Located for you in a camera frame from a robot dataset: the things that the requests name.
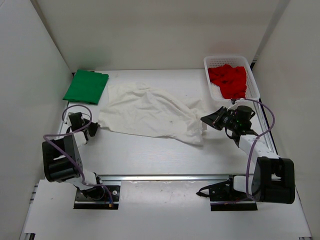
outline green cloth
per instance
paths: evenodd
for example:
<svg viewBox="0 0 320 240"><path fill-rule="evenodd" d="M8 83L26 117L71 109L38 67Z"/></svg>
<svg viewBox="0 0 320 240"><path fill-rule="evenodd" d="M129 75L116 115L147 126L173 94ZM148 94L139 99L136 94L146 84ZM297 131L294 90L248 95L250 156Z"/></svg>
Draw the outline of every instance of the green cloth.
<svg viewBox="0 0 320 240"><path fill-rule="evenodd" d="M78 69L63 100L98 104L108 78L108 74Z"/></svg>

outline white towel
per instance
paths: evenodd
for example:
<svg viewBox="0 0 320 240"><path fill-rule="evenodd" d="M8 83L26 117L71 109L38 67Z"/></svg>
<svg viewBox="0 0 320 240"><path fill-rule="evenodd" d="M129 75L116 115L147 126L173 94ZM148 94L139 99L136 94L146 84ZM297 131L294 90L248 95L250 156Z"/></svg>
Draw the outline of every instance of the white towel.
<svg viewBox="0 0 320 240"><path fill-rule="evenodd" d="M113 132L148 137L169 137L188 144L203 144L206 125L201 99L178 100L168 92L144 83L108 86L108 104L98 123Z"/></svg>

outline mounting plate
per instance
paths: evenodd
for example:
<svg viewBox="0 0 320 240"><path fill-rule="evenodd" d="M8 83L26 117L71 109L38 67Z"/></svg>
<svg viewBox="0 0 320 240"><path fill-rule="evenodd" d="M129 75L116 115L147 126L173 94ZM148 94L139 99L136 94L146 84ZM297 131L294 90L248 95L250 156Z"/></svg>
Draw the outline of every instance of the mounting plate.
<svg viewBox="0 0 320 240"><path fill-rule="evenodd" d="M77 189L73 209L97 209L97 210L117 210L119 208L120 185L106 185L112 194L113 207L109 207L109 195L106 194L99 200L91 197L85 197L80 190Z"/></svg>
<svg viewBox="0 0 320 240"><path fill-rule="evenodd" d="M234 176L230 175L226 181L217 182L202 187L196 194L200 197L210 198L211 211L256 211L256 202L246 199L244 192L234 190Z"/></svg>

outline white floor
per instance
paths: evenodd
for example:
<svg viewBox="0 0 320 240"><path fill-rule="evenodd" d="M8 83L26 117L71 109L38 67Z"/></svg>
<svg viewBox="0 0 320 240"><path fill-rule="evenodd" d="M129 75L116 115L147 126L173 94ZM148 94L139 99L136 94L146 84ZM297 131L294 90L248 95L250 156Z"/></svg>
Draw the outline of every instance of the white floor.
<svg viewBox="0 0 320 240"><path fill-rule="evenodd" d="M204 70L103 73L110 77L107 86L140 81L177 98L202 98L208 114L221 106L210 97ZM99 105L89 106L93 121L107 103L105 89ZM265 123L256 116L252 122L252 128L261 133ZM99 175L244 174L247 163L247 155L225 132L213 128L204 134L203 147L99 129L79 152L84 167ZM196 195L206 185L206 181L122 181L118 210L80 210L73 209L74 186L41 180L24 232L35 233L35 240L292 240L311 236L297 194L291 205L258 203L258 211L211 212L209 199Z"/></svg>

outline basket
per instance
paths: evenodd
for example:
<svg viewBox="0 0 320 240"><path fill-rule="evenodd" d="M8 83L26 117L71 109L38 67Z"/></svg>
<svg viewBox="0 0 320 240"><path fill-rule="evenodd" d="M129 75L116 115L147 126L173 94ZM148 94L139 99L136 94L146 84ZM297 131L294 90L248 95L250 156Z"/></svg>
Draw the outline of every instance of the basket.
<svg viewBox="0 0 320 240"><path fill-rule="evenodd" d="M246 91L245 91L245 97L247 99L254 99L259 100L260 93L254 78L254 75L252 74L252 71L250 69L249 63L247 59L244 56L238 56L238 55L215 55L215 56L206 56L204 58L204 68L205 68L205 74L206 79L208 81L208 86L210 90L210 95L213 100L217 102L230 102L231 99L225 99L220 91L220 87L211 83L208 73L208 68L217 68L221 67L225 64L229 64L231 67L244 67L246 72Z"/></svg>

